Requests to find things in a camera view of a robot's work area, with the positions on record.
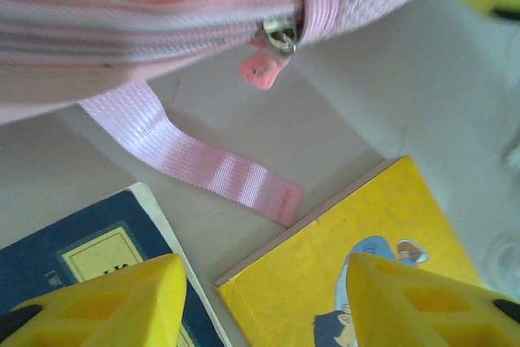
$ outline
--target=pink bag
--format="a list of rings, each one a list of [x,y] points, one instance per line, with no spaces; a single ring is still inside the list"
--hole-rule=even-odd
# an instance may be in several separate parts
[[[408,1],[0,0],[0,124],[79,103],[150,166],[289,226],[301,188],[182,133],[145,80],[249,43],[236,71],[268,89],[298,46]]]

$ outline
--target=pink strap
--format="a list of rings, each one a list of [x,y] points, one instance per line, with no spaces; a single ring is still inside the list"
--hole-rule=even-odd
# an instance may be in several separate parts
[[[123,148],[178,180],[217,193],[291,226],[303,190],[265,167],[181,132],[144,82],[80,102]]]

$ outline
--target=cartoon illustration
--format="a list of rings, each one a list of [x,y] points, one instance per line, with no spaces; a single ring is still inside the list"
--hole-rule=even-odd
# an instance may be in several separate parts
[[[415,267],[426,262],[429,255],[425,249],[411,240],[403,239],[397,243],[397,256],[381,236],[367,237],[357,243],[344,260],[340,277],[336,283],[334,311],[318,315],[314,319],[314,344],[316,347],[357,347],[352,314],[347,296],[347,271],[351,254],[374,254]]]

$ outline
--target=gray surface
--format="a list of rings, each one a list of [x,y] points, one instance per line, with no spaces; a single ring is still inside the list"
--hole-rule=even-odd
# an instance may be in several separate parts
[[[520,228],[518,182],[501,165],[520,123],[515,34],[452,0],[418,0],[299,51],[268,93],[240,81],[246,49],[154,86],[182,129],[302,184],[301,215],[378,152],[412,154],[485,271],[494,237]],[[0,128],[0,247],[138,180],[152,188],[234,345],[245,345],[212,282],[282,228],[139,163],[76,108]]]

